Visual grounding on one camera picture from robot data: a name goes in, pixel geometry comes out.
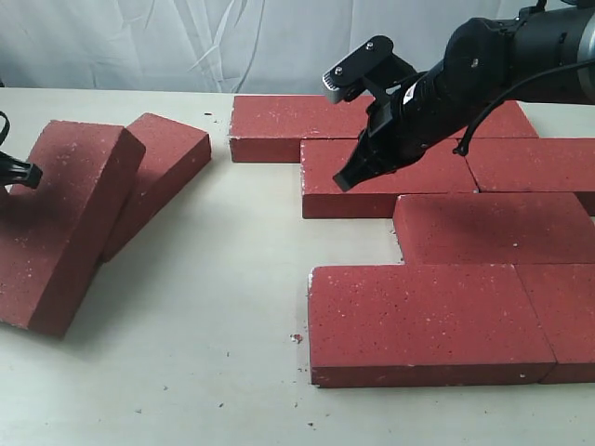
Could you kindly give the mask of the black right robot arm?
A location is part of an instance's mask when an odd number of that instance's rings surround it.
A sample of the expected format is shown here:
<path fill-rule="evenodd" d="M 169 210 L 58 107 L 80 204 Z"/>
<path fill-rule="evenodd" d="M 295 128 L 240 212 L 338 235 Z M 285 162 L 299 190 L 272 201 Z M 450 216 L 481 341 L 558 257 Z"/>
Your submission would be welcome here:
<path fill-rule="evenodd" d="M 508 100 L 594 102 L 594 4 L 543 1 L 510 20 L 472 18 L 451 35 L 443 58 L 419 72 L 376 35 L 323 76 L 329 100 L 351 102 L 368 91 L 367 122 L 350 158 L 333 177 L 343 191 L 417 163 L 458 131 L 465 156 L 482 122 Z"/>

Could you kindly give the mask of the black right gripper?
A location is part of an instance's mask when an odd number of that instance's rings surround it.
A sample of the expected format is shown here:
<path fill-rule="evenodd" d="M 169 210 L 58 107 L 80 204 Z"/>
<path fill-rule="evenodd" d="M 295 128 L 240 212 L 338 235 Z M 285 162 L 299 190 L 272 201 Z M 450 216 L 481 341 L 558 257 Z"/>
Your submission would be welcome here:
<path fill-rule="evenodd" d="M 432 81 L 408 82 L 375 98 L 366 113 L 352 157 L 333 176 L 341 191 L 418 162 L 460 129 L 460 105 L 443 97 Z"/>

